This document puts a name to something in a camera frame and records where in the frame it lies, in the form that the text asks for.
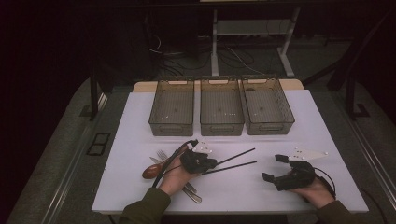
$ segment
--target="white table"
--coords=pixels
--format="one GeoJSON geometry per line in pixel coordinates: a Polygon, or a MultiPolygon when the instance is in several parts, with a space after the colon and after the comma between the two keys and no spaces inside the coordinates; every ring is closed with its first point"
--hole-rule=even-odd
{"type": "MultiPolygon", "coordinates": [[[[262,180],[261,172],[274,176],[285,175],[290,166],[277,162],[275,154],[291,155],[296,147],[329,152],[328,157],[310,163],[332,177],[337,198],[347,209],[351,212],[368,211],[310,92],[301,90],[301,85],[295,88],[299,90],[290,90],[295,85],[289,84],[288,81],[282,82],[296,120],[289,134],[250,136],[244,130],[237,137],[207,137],[206,142],[214,150],[209,158],[218,161],[256,148],[218,168],[248,161],[257,163],[193,179],[191,184],[198,190],[197,194],[203,201],[194,203],[186,194],[180,192],[173,197],[166,214],[290,214],[314,211],[312,205],[303,202],[296,194],[277,191],[273,184],[262,180]]],[[[130,93],[92,206],[95,212],[119,214],[126,205],[141,200],[153,182],[143,179],[141,175],[152,164],[149,157],[156,157],[157,150],[162,149],[171,155],[184,142],[202,139],[198,91],[195,93],[194,136],[159,137],[153,136],[149,127],[155,85],[151,83],[146,87],[149,88],[130,93]]]]}

